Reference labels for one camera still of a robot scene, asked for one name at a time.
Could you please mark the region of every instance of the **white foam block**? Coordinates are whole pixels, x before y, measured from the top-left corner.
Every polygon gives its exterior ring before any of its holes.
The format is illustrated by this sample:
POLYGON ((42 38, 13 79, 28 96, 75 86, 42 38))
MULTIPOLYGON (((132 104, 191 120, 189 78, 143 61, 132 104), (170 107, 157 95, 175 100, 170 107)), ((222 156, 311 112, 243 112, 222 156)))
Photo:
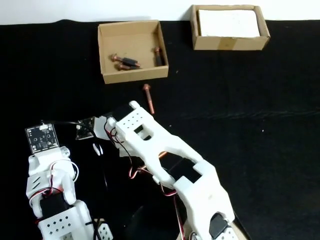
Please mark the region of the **white foam block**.
POLYGON ((260 36, 253 10, 199 10, 201 36, 254 38, 260 36))

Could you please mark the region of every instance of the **copper screw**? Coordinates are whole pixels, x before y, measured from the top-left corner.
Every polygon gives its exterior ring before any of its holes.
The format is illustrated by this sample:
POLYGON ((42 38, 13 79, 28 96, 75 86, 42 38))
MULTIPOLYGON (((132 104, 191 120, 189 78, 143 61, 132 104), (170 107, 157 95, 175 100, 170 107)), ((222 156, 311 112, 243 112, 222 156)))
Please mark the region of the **copper screw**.
POLYGON ((122 58, 119 57, 117 54, 112 54, 112 55, 111 55, 111 60, 112 60, 113 62, 115 62, 115 61, 122 62, 122 58))
POLYGON ((118 61, 118 62, 123 62, 126 65, 129 66, 136 66, 136 67, 140 67, 140 63, 137 62, 137 60, 131 59, 131 58, 127 58, 127 57, 119 57, 116 53, 111 55, 111 60, 113 62, 118 61))
POLYGON ((119 63, 119 64, 117 64, 116 66, 117 66, 117 68, 118 68, 119 70, 130 70, 130 69, 131 69, 129 66, 124 65, 124 64, 122 64, 122 63, 119 63))
POLYGON ((151 114, 155 114, 154 105, 152 104, 152 99, 151 99, 151 95, 150 95, 150 88, 151 88, 151 87, 150 87, 149 84, 143 85, 143 90, 145 91, 146 98, 147 98, 147 100, 148 100, 150 112, 151 112, 151 114))
MULTIPOLYGON (((167 151, 162 151, 160 152, 159 154, 159 159, 162 158, 164 155, 166 155, 168 152, 167 151)), ((146 165, 143 165, 142 167, 140 167, 140 169, 146 169, 147 166, 146 165)))

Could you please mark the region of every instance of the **open cardboard box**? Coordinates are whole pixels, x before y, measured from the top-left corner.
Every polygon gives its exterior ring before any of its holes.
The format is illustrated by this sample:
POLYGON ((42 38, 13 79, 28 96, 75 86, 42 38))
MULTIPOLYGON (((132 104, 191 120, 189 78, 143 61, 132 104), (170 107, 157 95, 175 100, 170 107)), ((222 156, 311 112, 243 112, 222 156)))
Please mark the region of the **open cardboard box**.
POLYGON ((261 8, 254 5, 193 5, 191 11, 191 30, 194 50, 262 50, 270 39, 270 33, 261 8), (251 10, 255 12, 260 36, 221 37, 201 36, 198 10, 251 10))
POLYGON ((157 20, 100 24, 98 44, 101 74, 106 84, 168 76, 168 57, 161 25, 157 20), (163 66, 156 66, 156 47, 161 48, 163 66), (141 69, 119 71, 117 62, 111 60, 112 54, 137 60, 141 69))

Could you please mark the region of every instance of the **mounting screw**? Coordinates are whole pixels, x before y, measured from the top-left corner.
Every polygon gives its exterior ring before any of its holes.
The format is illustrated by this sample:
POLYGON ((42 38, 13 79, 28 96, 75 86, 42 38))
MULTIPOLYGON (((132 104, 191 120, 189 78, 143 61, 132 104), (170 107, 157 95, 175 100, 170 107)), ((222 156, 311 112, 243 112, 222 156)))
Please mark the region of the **mounting screw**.
POLYGON ((154 105, 153 105, 153 103, 152 103, 152 99, 151 99, 151 95, 150 95, 150 88, 151 88, 151 87, 150 87, 149 84, 143 85, 143 90, 145 91, 146 98, 147 98, 147 100, 148 100, 150 112, 151 112, 151 114, 155 114, 154 105))

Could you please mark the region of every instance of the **circuit board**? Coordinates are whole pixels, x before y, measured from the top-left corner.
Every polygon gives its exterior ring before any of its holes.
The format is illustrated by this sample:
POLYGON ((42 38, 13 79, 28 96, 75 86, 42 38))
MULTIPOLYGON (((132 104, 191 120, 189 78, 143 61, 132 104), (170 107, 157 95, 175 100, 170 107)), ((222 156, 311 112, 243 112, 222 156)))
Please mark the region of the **circuit board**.
POLYGON ((76 140, 84 140, 84 139, 89 139, 94 137, 93 134, 88 130, 88 129, 91 129, 91 130, 94 129, 94 124, 95 124, 94 116, 83 119, 83 120, 79 120, 78 123, 85 125, 86 127, 80 126, 80 125, 76 126, 76 137, 75 137, 76 140))
POLYGON ((52 124, 42 124, 25 129, 32 154, 59 147, 55 128, 52 124))

